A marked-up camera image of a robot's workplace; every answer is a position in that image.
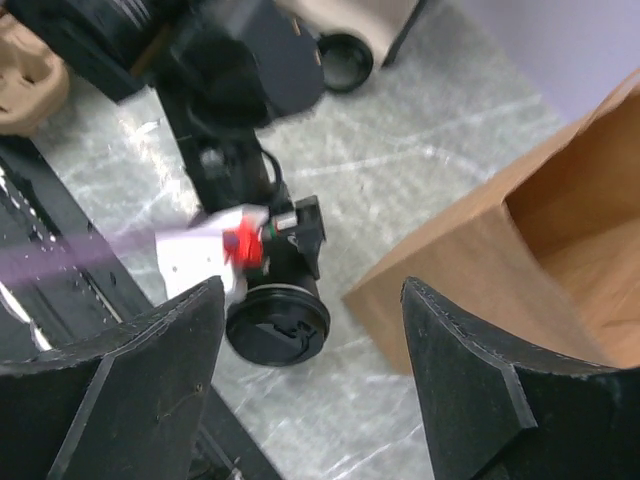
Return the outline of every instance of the motor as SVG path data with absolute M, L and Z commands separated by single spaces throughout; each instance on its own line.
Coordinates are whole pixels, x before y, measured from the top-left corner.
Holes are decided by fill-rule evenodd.
M 286 366 L 316 355 L 329 333 L 318 256 L 317 197 L 293 201 L 255 129 L 312 108 L 324 91 L 311 34 L 272 0 L 8 0 L 6 8 L 114 102 L 153 87 L 200 200 L 196 227 L 242 205 L 266 209 L 278 234 L 227 337 L 245 359 Z

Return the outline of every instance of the beige shoe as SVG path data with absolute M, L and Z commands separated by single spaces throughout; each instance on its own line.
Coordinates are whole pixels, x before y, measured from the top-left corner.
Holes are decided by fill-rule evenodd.
M 0 11 L 0 135 L 34 134 L 68 93 L 69 73 L 62 59 Z

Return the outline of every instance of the concrete floor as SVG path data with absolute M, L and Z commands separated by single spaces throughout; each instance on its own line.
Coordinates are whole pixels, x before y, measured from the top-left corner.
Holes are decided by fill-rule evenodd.
M 186 222 L 196 199 L 162 119 L 151 93 L 115 107 L 75 80 L 36 141 L 104 233 Z M 332 332 L 320 356 L 293 369 L 248 365 L 223 345 L 213 383 L 285 478 L 432 478 L 412 379 L 390 370 L 340 297 L 405 234 L 559 125 L 503 54 L 436 2 L 397 66 L 263 133 L 293 195 L 320 196 Z M 162 302 L 153 252 L 124 261 Z

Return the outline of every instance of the open cardboard box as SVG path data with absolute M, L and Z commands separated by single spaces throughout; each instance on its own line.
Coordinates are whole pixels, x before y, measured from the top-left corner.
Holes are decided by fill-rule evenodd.
M 640 365 L 638 76 L 406 237 L 347 293 L 395 369 L 411 373 L 408 276 L 541 347 Z

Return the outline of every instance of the red object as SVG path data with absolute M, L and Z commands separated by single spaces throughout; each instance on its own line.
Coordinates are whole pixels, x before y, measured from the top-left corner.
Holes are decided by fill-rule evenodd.
M 222 238 L 226 262 L 239 268 L 262 266 L 262 240 L 248 219 L 243 218 L 237 228 L 226 230 Z

